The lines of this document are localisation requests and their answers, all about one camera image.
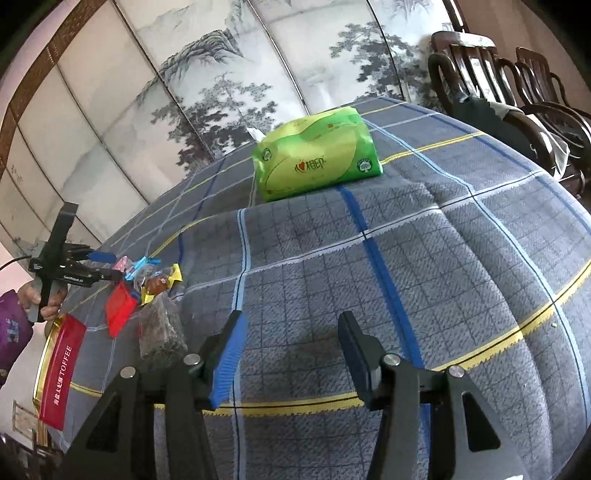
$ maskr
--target wooden armrest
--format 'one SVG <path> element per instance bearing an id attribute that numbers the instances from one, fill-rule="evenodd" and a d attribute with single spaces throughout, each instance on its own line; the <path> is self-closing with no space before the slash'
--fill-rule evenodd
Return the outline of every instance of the wooden armrest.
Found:
<path id="1" fill-rule="evenodd" d="M 591 113 L 588 113 L 585 110 L 581 110 L 579 108 L 573 108 L 573 107 L 569 107 L 569 108 L 572 109 L 572 110 L 574 110 L 580 116 L 582 116 L 585 120 L 587 120 L 587 123 L 591 122 Z"/>
<path id="2" fill-rule="evenodd" d="M 433 90 L 435 90 L 437 98 L 441 102 L 441 105 L 443 105 L 446 113 L 451 115 L 452 101 L 447 96 L 447 92 L 443 86 L 441 73 L 443 73 L 443 78 L 445 79 L 452 96 L 466 96 L 466 94 L 462 92 L 460 77 L 457 74 L 456 68 L 449 57 L 441 52 L 431 53 L 427 61 L 427 66 L 429 69 L 429 76 L 431 77 L 431 86 L 433 87 Z"/>
<path id="3" fill-rule="evenodd" d="M 571 139 L 560 133 L 557 135 L 570 147 L 572 158 L 580 160 L 577 162 L 578 164 L 576 164 L 577 168 L 587 175 L 591 173 L 591 132 L 589 130 L 589 124 L 582 119 L 578 113 L 564 105 L 559 106 L 557 103 L 550 104 L 548 102 L 524 105 L 521 109 L 526 115 L 534 114 L 538 118 L 540 118 L 539 115 L 548 115 L 550 117 L 558 118 L 573 127 L 575 130 L 574 133 L 581 142 L 580 144 L 573 142 Z M 540 120 L 546 128 L 551 127 L 549 128 L 550 131 L 556 130 L 556 128 L 553 127 L 552 124 L 549 124 L 545 119 L 540 118 Z"/>
<path id="4" fill-rule="evenodd" d="M 562 80 L 560 80 L 560 77 L 553 72 L 550 72 L 550 77 L 558 82 L 558 89 L 560 90 L 560 96 L 562 97 L 562 102 L 566 106 L 570 107 L 569 102 L 566 99 L 566 91 L 564 90 L 564 85 L 562 85 Z"/>
<path id="5" fill-rule="evenodd" d="M 555 125 L 549 122 L 547 118 L 540 118 L 540 121 L 542 121 L 549 131 L 564 140 L 571 148 L 591 148 L 591 127 L 587 123 L 587 120 L 571 108 L 559 103 L 542 102 L 532 105 L 524 105 L 521 109 L 526 115 L 548 115 L 562 120 L 565 124 L 576 130 L 575 134 L 581 139 L 581 144 L 566 137 Z"/>
<path id="6" fill-rule="evenodd" d="M 556 156 L 554 155 L 554 150 L 550 142 L 546 138 L 548 134 L 533 120 L 515 110 L 507 112 L 503 121 L 515 127 L 527 138 L 533 149 L 535 149 L 536 163 L 552 175 L 556 168 Z"/>

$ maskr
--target wall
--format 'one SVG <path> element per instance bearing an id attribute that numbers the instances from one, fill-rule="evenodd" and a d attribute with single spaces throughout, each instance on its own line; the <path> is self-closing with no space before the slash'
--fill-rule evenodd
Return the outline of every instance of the wall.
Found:
<path id="1" fill-rule="evenodd" d="M 571 106 L 591 112 L 591 92 L 566 50 L 545 23 L 521 0 L 457 0 L 471 33 L 495 42 L 499 54 L 515 61 L 515 48 L 542 53 L 560 76 Z"/>

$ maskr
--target red candy wrapper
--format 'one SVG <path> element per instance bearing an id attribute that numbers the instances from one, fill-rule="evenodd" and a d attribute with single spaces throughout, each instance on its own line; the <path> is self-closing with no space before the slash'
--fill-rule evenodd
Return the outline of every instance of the red candy wrapper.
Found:
<path id="1" fill-rule="evenodd" d="M 138 304 L 139 294 L 130 290 L 125 283 L 119 283 L 105 305 L 107 326 L 113 338 L 119 335 Z"/>

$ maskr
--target yellow candy wrapper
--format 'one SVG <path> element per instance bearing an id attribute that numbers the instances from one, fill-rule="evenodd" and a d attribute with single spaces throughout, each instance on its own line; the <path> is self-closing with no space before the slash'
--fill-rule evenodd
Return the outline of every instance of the yellow candy wrapper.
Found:
<path id="1" fill-rule="evenodd" d="M 147 303 L 150 303 L 154 297 L 157 295 L 153 295 L 149 293 L 150 290 L 150 282 L 154 279 L 162 279 L 163 277 L 165 277 L 166 279 L 166 290 L 169 290 L 172 288 L 174 282 L 176 281 L 183 281 L 183 275 L 181 273 L 181 269 L 178 266 L 178 263 L 175 263 L 172 267 L 170 268 L 165 268 L 164 270 L 158 270 L 157 272 L 154 272 L 152 275 L 150 275 L 146 281 L 144 281 L 144 284 L 142 285 L 141 288 L 141 303 L 140 305 L 146 305 Z"/>

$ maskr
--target green logo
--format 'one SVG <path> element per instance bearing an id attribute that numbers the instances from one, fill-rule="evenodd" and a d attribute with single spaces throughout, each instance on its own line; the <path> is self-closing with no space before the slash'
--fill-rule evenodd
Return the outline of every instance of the green logo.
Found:
<path id="1" fill-rule="evenodd" d="M 357 162 L 357 169 L 363 173 L 367 173 L 371 170 L 371 160 L 368 158 L 362 158 Z"/>

